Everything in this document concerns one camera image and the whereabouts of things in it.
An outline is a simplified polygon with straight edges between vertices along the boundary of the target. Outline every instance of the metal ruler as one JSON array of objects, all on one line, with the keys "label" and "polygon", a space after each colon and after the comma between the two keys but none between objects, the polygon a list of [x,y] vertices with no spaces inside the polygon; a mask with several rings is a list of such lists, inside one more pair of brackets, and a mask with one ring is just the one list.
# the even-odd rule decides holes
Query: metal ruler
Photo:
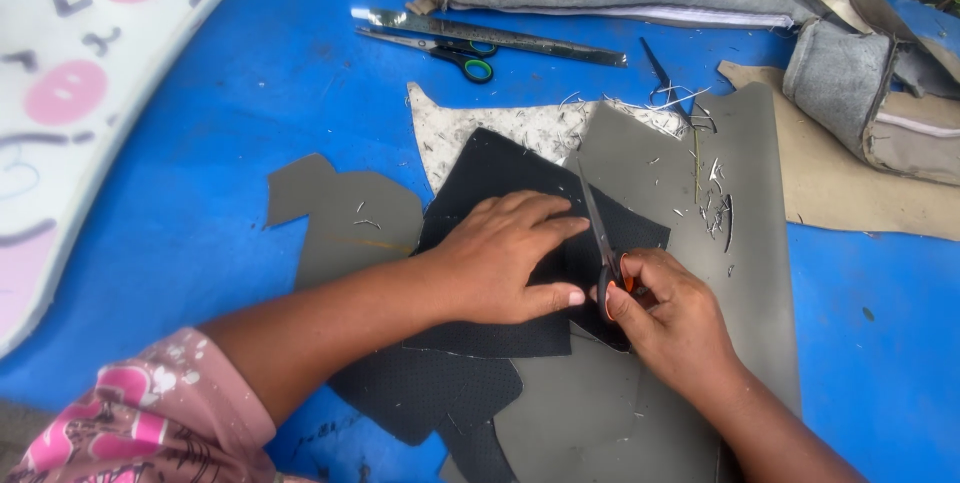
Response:
[{"label": "metal ruler", "polygon": [[547,56],[588,61],[612,67],[627,67],[627,54],[622,51],[553,40],[484,25],[440,20],[412,12],[398,12],[380,8],[372,8],[367,12],[366,16],[354,15],[357,18],[366,18],[374,26],[384,28],[495,44],[506,48],[516,48],[527,52],[546,54]]}]

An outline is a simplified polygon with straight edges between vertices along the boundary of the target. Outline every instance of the left hand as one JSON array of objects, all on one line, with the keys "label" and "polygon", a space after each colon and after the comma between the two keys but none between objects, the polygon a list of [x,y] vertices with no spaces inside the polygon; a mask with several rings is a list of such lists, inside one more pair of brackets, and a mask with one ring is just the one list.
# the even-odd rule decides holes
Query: left hand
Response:
[{"label": "left hand", "polygon": [[487,198],[419,261],[448,321],[521,324],[582,305],[584,292],[568,282],[527,286],[544,256],[590,227],[589,219],[549,216],[570,209],[556,195],[519,191]]}]

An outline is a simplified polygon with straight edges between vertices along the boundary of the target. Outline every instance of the fingernail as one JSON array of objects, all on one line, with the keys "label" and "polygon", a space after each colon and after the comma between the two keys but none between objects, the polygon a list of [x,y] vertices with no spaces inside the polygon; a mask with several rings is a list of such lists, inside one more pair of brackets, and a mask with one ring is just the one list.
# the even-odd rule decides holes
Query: fingernail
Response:
[{"label": "fingernail", "polygon": [[583,305],[587,300],[587,296],[583,292],[577,290],[576,292],[570,292],[570,306]]}]

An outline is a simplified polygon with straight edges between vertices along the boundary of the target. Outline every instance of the orange-handled scissors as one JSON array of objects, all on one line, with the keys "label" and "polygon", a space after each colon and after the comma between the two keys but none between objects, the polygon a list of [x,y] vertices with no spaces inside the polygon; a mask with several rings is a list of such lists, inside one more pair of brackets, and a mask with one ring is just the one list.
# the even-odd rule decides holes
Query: orange-handled scissors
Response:
[{"label": "orange-handled scissors", "polygon": [[611,286],[616,286],[628,293],[634,291],[637,284],[631,276],[623,275],[623,257],[626,252],[614,252],[607,239],[607,231],[603,227],[603,220],[600,219],[600,211],[597,209],[597,203],[594,200],[594,192],[591,190],[590,183],[584,176],[584,167],[580,165],[580,159],[577,158],[577,175],[580,176],[580,185],[583,189],[583,201],[586,203],[586,211],[590,218],[590,228],[597,240],[597,248],[600,251],[600,278],[597,280],[597,305],[600,306],[600,317],[607,324],[614,322],[614,317],[607,310],[607,290]]}]

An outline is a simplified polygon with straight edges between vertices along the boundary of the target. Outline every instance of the right hand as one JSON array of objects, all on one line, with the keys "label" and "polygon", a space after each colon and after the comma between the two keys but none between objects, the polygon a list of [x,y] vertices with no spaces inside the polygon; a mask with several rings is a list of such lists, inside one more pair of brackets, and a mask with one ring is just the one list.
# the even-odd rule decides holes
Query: right hand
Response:
[{"label": "right hand", "polygon": [[[660,380],[696,406],[708,401],[717,386],[747,372],[734,352],[716,295],[704,281],[661,248],[632,250],[621,267],[624,276],[649,290],[638,302],[611,287],[606,309]],[[595,287],[590,294],[596,300]]]}]

